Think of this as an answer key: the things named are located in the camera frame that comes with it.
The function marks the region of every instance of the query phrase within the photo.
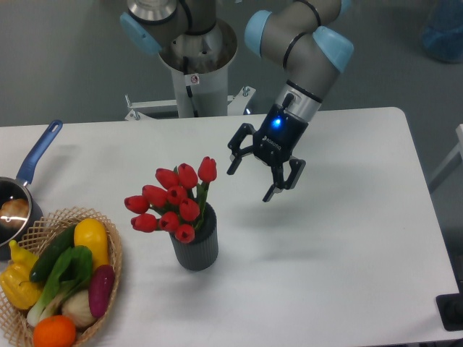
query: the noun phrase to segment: bouquet of tulips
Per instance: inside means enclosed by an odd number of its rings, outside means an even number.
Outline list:
[[[186,163],[174,170],[158,168],[156,178],[163,188],[145,185],[141,195],[124,200],[125,207],[138,214],[131,220],[132,227],[146,233],[168,231],[180,242],[190,243],[203,224],[209,184],[217,178],[216,161],[204,157],[197,173]]]

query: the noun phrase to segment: light blue joint cap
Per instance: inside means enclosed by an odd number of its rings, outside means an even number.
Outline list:
[[[354,45],[344,36],[327,27],[318,27],[313,39],[326,55],[326,58],[340,71],[344,72],[350,57],[354,53]]]
[[[350,8],[351,0],[341,0],[341,11],[339,11],[339,15],[345,13]]]
[[[154,56],[162,49],[158,41],[146,31],[140,23],[134,20],[128,13],[123,13],[120,22],[130,40],[143,52]]]
[[[262,41],[263,29],[266,26],[267,19],[272,12],[260,10],[251,17],[246,25],[245,43],[246,46],[256,55],[260,56],[260,42]]]

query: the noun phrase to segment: blue pot handle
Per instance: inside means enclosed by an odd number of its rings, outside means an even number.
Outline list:
[[[42,134],[41,138],[38,139],[32,150],[30,150],[29,154],[27,154],[27,157],[22,162],[20,170],[16,175],[16,178],[24,181],[25,185],[27,183],[32,183],[38,160],[41,158],[42,154],[45,153],[46,149],[53,142],[62,127],[62,121],[52,121]]]

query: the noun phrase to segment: yellow bell pepper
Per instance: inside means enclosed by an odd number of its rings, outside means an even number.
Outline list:
[[[23,264],[32,269],[38,257],[28,250],[20,247],[15,240],[9,242],[9,249],[12,253],[12,261],[15,264]]]
[[[11,264],[0,275],[0,284],[11,305],[18,309],[31,308],[41,297],[43,287],[29,281],[30,268]]]
[[[93,271],[109,264],[108,236],[99,220],[87,218],[79,222],[74,230],[74,245],[86,246],[92,251]]]

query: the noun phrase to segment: yellow squash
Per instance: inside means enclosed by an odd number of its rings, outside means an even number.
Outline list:
[[[74,231],[74,245],[86,246],[92,251],[93,271],[109,264],[108,236],[99,220],[87,218],[79,222]]]
[[[42,285],[30,282],[29,273],[30,267],[13,263],[0,275],[5,296],[18,309],[31,308],[42,294]]]

